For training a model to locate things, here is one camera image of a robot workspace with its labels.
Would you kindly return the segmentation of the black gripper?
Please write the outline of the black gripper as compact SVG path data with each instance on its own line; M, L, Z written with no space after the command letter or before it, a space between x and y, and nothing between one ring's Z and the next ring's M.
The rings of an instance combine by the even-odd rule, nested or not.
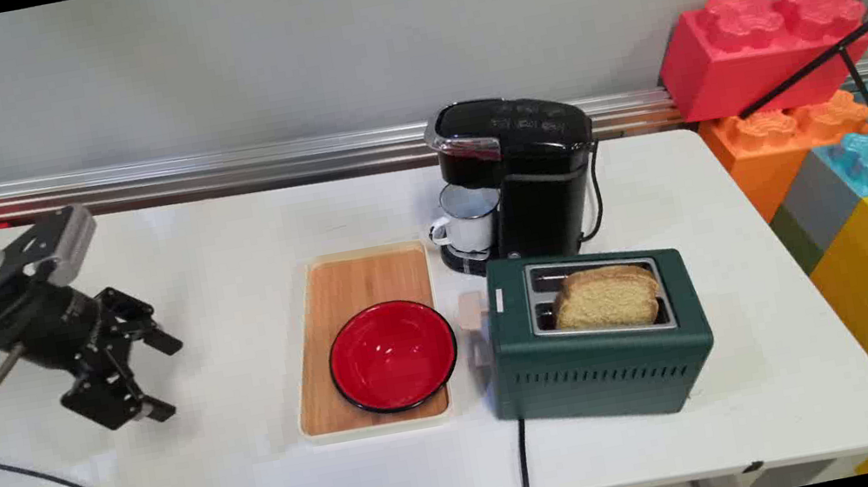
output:
M176 415L175 404L135 381L130 346L139 342L165 356L184 345L161 327L153 306L113 287L93 297L36 279L0 288L0 351L21 345L22 359L71 373L75 383L60 403L107 430Z

